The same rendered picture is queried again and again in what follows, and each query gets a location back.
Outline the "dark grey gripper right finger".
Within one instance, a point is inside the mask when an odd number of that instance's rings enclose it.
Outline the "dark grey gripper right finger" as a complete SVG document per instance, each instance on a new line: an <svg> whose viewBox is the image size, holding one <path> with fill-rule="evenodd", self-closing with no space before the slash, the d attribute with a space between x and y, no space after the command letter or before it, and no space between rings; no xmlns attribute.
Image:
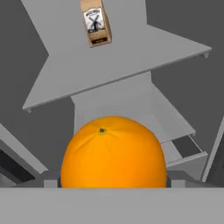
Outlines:
<svg viewBox="0 0 224 224"><path fill-rule="evenodd" d="M199 188L213 188L214 186L200 180L196 180L188 175L184 171L168 171L166 186L171 188L181 188L181 187L199 187Z"/></svg>

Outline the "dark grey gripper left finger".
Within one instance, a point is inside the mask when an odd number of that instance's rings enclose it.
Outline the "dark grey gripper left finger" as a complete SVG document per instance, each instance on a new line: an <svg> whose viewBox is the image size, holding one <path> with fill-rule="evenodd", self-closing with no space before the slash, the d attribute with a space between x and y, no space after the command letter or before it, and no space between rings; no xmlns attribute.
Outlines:
<svg viewBox="0 0 224 224"><path fill-rule="evenodd" d="M44 171L35 179L18 184L17 187L58 188L60 187L60 173L58 171Z"/></svg>

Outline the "orange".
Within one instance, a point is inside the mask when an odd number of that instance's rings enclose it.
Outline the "orange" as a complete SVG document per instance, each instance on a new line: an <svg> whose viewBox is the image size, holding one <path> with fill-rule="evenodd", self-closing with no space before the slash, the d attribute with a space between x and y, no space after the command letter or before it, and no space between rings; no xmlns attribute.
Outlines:
<svg viewBox="0 0 224 224"><path fill-rule="evenodd" d="M165 156L142 124L120 116L97 118L71 139L60 182L63 187L165 187Z"/></svg>

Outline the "grey fridge door shelf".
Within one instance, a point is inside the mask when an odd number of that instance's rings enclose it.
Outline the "grey fridge door shelf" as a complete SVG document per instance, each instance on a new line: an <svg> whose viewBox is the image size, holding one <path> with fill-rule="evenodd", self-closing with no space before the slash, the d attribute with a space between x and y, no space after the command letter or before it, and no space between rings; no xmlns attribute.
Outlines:
<svg viewBox="0 0 224 224"><path fill-rule="evenodd" d="M0 173L15 185L34 180L47 168L0 123Z"/></svg>

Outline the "wide grey fridge shelf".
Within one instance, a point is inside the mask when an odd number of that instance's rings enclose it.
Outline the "wide grey fridge shelf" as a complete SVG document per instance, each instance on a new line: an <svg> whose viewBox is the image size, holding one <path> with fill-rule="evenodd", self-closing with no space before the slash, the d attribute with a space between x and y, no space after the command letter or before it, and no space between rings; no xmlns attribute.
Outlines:
<svg viewBox="0 0 224 224"><path fill-rule="evenodd" d="M102 0L112 42L91 48L79 0L21 0L49 56L23 109L212 50L147 24L145 0Z"/></svg>

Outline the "pale glass fridge shelf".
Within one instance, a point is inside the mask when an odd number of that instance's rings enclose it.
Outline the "pale glass fridge shelf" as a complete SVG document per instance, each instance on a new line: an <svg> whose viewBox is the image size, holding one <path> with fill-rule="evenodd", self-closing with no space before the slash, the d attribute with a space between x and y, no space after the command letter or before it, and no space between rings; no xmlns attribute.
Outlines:
<svg viewBox="0 0 224 224"><path fill-rule="evenodd" d="M104 116L130 118L151 130L161 144L195 134L196 130L153 85L136 92L107 85L72 97L74 131Z"/></svg>

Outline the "brown bag with windmill print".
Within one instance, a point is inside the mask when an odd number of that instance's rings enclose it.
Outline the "brown bag with windmill print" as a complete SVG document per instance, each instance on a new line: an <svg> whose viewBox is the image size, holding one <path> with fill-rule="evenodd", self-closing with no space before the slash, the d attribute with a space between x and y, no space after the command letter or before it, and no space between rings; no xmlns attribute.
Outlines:
<svg viewBox="0 0 224 224"><path fill-rule="evenodd" d="M87 40L91 48L112 42L109 19L102 0L79 0Z"/></svg>

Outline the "grey fridge drawer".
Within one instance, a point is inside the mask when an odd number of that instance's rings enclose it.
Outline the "grey fridge drawer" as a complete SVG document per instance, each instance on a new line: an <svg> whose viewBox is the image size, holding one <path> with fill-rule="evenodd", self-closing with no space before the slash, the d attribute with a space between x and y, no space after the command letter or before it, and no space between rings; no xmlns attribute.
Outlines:
<svg viewBox="0 0 224 224"><path fill-rule="evenodd" d="M200 180L207 161L207 153L203 151L191 136L162 144L168 171L183 171L193 179Z"/></svg>

